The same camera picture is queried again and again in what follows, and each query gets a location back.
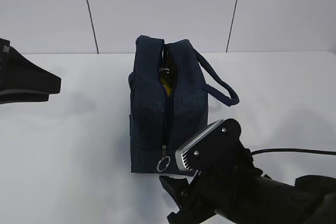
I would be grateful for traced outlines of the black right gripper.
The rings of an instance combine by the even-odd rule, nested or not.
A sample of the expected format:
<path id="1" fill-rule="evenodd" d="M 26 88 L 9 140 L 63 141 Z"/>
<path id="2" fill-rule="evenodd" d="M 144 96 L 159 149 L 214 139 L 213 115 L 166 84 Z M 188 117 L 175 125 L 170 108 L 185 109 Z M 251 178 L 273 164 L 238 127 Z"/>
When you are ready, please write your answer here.
<path id="1" fill-rule="evenodd" d="M 234 150 L 189 183 L 186 178 L 159 176 L 178 208 L 170 224 L 199 224 L 224 216 L 296 216 L 294 187 L 262 176 L 248 150 Z"/>

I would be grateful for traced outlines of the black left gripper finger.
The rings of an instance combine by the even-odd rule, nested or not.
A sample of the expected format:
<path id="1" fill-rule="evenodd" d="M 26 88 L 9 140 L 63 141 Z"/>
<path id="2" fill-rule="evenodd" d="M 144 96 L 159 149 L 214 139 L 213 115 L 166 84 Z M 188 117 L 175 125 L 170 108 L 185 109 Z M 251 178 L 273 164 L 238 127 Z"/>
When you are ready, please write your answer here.
<path id="1" fill-rule="evenodd" d="M 24 90 L 1 90 L 1 104 L 47 102 L 49 92 L 34 92 Z"/>
<path id="2" fill-rule="evenodd" d="M 35 65 L 1 39 L 1 95 L 58 94 L 61 78 Z"/>

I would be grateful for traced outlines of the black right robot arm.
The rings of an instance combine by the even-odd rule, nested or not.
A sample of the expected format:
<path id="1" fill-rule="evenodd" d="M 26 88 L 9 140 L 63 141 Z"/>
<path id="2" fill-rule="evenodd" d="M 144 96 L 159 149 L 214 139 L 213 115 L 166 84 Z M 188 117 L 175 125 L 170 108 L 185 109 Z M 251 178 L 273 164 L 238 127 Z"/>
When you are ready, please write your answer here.
<path id="1" fill-rule="evenodd" d="M 298 188 L 264 177 L 244 147 L 226 149 L 191 183 L 159 180 L 179 208 L 169 223 L 202 223 L 215 215 L 233 223 L 335 223 L 335 188 Z"/>

